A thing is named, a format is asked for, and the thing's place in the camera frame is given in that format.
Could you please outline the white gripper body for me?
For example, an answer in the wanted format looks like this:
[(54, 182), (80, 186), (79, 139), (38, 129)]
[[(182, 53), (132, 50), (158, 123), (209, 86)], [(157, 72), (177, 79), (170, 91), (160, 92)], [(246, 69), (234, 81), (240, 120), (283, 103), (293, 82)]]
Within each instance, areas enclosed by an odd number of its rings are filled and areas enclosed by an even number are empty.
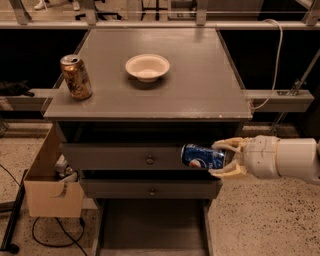
[(279, 138), (259, 135), (243, 147), (243, 163), (248, 173), (259, 179), (277, 179), (276, 146)]

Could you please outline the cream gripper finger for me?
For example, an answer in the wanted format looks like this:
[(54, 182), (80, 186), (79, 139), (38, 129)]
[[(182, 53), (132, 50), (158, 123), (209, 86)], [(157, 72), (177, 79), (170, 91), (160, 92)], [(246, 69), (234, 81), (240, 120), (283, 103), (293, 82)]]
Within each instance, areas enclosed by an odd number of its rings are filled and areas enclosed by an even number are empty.
[(246, 168), (237, 160), (232, 160), (222, 169), (209, 169), (209, 173), (220, 179), (240, 179), (247, 176)]
[(215, 141), (211, 145), (211, 148), (215, 150), (229, 150), (235, 153), (241, 153), (247, 142), (248, 138), (233, 137), (225, 140)]

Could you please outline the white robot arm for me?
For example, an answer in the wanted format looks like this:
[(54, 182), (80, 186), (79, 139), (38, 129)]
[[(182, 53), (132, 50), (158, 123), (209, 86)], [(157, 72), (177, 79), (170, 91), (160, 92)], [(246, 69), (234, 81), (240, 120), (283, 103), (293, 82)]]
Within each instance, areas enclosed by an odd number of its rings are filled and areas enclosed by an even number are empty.
[(319, 143), (313, 138), (282, 139), (275, 136), (234, 137), (220, 140), (213, 149), (233, 153), (221, 169), (209, 169), (218, 178), (296, 178), (320, 185)]

